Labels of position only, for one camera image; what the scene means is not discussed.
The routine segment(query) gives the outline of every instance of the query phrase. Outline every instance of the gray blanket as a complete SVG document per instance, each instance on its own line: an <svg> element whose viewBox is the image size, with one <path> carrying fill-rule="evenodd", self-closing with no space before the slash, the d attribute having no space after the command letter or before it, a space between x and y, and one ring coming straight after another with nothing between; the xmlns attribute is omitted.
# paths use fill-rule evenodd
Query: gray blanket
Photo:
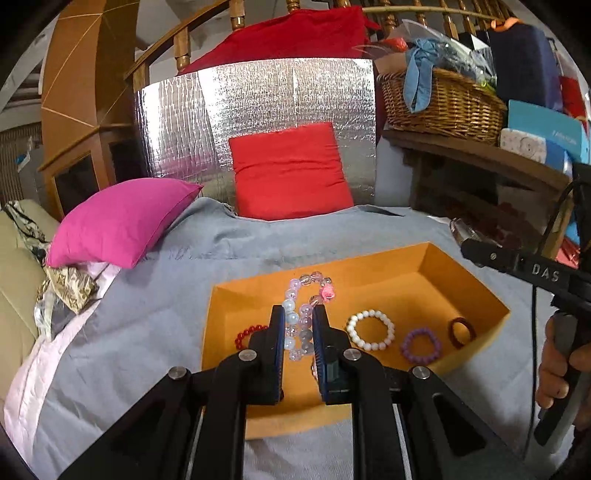
<svg viewBox="0 0 591 480"><path fill-rule="evenodd" d="M32 469L41 480L57 478L171 366L199 370L213 285L421 242L458 259L511 309L496 342L445 380L519 449L531 388L528 285L461 259L447 225L408 209L358 206L263 222L199 198L137 267L118 275L65 351L41 410ZM549 303L540 293L540 345ZM352 478L350 421L248 442L244 478Z"/></svg>

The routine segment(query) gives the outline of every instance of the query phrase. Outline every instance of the orange box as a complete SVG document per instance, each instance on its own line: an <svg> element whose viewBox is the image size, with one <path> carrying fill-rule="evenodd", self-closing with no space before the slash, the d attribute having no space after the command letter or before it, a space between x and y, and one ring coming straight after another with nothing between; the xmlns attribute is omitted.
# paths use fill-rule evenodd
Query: orange box
<svg viewBox="0 0 591 480"><path fill-rule="evenodd" d="M319 270L333 280L335 299L326 305L330 325L346 327L351 315L381 310L394 322L396 338L384 351L371 352L387 367L408 370L400 344L411 330L428 327L443 344L441 358L429 367L441 375L468 361L486 348L499 333L509 309L476 277L433 244L380 252L362 257L284 270L214 286L207 315L202 368L215 368L236 353L234 340L250 325L267 325L274 304L281 304L292 278ZM319 285L302 287L297 308L318 293ZM477 338L457 350L449 341L448 323L464 317ZM386 327L378 319L359 322L361 338L380 342ZM432 352L427 339L417 338L411 349L417 355ZM349 405L326 406L310 367L314 356L291 362L284 354L285 398L273 407L249 407L246 438L302 432L350 417Z"/></svg>

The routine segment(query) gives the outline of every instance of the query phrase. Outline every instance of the clear beaded bracelet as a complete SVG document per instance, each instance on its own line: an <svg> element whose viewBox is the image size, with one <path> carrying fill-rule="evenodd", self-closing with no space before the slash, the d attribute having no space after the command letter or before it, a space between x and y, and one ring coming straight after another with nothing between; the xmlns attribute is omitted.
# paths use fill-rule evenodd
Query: clear beaded bracelet
<svg viewBox="0 0 591 480"><path fill-rule="evenodd" d="M296 312L296 298L300 289L313 283L320 284L318 295L310 297L309 303L300 306L299 314ZM290 280L290 288L285 291L285 300L281 303L285 309L285 350L290 351L290 360L298 362L304 355L314 354L312 345L312 311L316 305L322 305L335 297L332 280L323 277L318 271L310 275L304 274L300 278ZM296 337L301 340L301 348L296 348Z"/></svg>

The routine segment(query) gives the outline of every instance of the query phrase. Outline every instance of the wooden baluster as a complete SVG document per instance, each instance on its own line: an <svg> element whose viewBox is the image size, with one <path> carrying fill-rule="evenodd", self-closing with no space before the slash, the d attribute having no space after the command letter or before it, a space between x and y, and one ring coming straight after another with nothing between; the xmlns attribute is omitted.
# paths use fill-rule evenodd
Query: wooden baluster
<svg viewBox="0 0 591 480"><path fill-rule="evenodd" d="M299 10L301 8L300 0L286 0L286 1L287 1L287 11L289 13L292 13L294 10Z"/></svg>
<svg viewBox="0 0 591 480"><path fill-rule="evenodd" d="M189 29L183 28L174 36L174 58L177 59L177 71L180 72L191 63L191 42Z"/></svg>
<svg viewBox="0 0 591 480"><path fill-rule="evenodd" d="M134 71L133 76L134 92L140 91L142 88L150 84L150 66L143 63Z"/></svg>
<svg viewBox="0 0 591 480"><path fill-rule="evenodd" d="M499 6L501 7L501 12L503 13L503 17L505 17L505 20L507 20L507 18L512 17L512 15L509 13L509 9L507 8L503 0L499 2Z"/></svg>
<svg viewBox="0 0 591 480"><path fill-rule="evenodd" d="M244 28L246 26L244 21L244 0L230 0L229 10L232 31Z"/></svg>
<svg viewBox="0 0 591 480"><path fill-rule="evenodd" d="M505 16L503 15L503 12L501 12L501 7L499 5L499 2L497 0L491 0L491 6L492 6L492 10L493 10L493 15L496 16L497 18L500 18L501 20L505 19Z"/></svg>
<svg viewBox="0 0 591 480"><path fill-rule="evenodd" d="M474 10L476 10L477 14L481 14L482 13L482 8L480 8L480 4L478 3L478 0L472 0L472 3L474 4ZM488 25L486 25L486 22L484 21L484 18L479 18L478 19L478 26L480 27L480 29L482 31L485 31L488 28Z"/></svg>
<svg viewBox="0 0 591 480"><path fill-rule="evenodd" d="M439 0L439 5L441 5L442 8L448 8L445 0ZM457 36L457 27L450 14L443 14L443 28L445 29L445 33L448 37L458 40L459 37Z"/></svg>
<svg viewBox="0 0 591 480"><path fill-rule="evenodd" d="M457 4L460 6L460 10L467 10L466 4L463 0L457 0ZM464 32L471 33L472 35L476 35L476 29L474 28L474 24L472 20L467 15L462 15L462 23L464 25Z"/></svg>
<svg viewBox="0 0 591 480"><path fill-rule="evenodd" d="M413 0L413 4L415 7L422 7L421 0ZM427 26L427 19L422 12L417 12L417 22L419 22L421 25Z"/></svg>
<svg viewBox="0 0 591 480"><path fill-rule="evenodd" d="M390 0L379 0L379 2L380 4L382 4L383 7L390 7L391 5ZM386 16L384 16L384 20L382 21L382 28L384 29L384 35L386 36L386 38L389 37L392 30L395 27L397 27L398 24L398 18L396 18L395 15L386 14Z"/></svg>
<svg viewBox="0 0 591 480"><path fill-rule="evenodd" d="M492 17L494 13L492 12L492 8L488 0L482 0L482 4L484 5L484 13Z"/></svg>

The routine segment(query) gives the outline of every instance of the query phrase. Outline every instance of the pink pillow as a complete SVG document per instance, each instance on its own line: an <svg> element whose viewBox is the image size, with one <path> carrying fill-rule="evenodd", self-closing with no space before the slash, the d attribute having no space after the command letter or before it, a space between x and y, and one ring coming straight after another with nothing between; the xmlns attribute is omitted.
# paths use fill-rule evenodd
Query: pink pillow
<svg viewBox="0 0 591 480"><path fill-rule="evenodd" d="M135 179L95 193L63 219L47 265L108 262L133 268L202 185L174 179Z"/></svg>

